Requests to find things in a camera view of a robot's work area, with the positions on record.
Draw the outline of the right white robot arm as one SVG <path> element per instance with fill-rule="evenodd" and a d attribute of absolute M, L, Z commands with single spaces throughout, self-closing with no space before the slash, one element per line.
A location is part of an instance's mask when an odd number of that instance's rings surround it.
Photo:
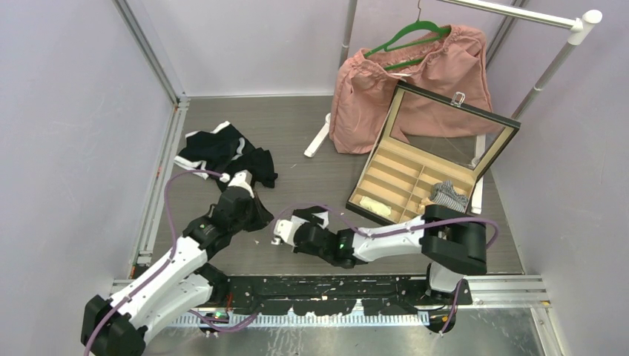
<path fill-rule="evenodd" d="M 348 225 L 337 232 L 329 229 L 331 214 L 326 205 L 295 209 L 290 218 L 274 224 L 274 237 L 294 253 L 345 269 L 384 257 L 423 255 L 431 260 L 423 287 L 432 303 L 445 302 L 464 277 L 487 273 L 487 249 L 495 241 L 487 237 L 487 226 L 498 232 L 491 220 L 442 205 L 429 205 L 406 222 L 377 228 Z"/>

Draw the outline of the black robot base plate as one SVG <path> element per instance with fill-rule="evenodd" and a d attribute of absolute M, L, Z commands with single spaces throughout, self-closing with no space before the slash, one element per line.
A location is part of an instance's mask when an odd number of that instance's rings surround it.
<path fill-rule="evenodd" d="M 230 276 L 204 305 L 238 314 L 298 316 L 348 315 L 361 307 L 367 315 L 379 316 L 472 304 L 468 282 L 457 297 L 429 296 L 427 289 L 423 275 Z"/>

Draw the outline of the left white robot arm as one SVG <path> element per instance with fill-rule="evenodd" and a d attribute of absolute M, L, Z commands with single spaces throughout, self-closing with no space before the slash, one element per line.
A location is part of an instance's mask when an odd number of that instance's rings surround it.
<path fill-rule="evenodd" d="M 155 265 L 110 297 L 96 295 L 88 301 L 81 334 L 85 355 L 141 355 L 162 329 L 189 309 L 223 304 L 228 278 L 208 261 L 235 234 L 259 231 L 273 218 L 252 190 L 227 188 Z"/>

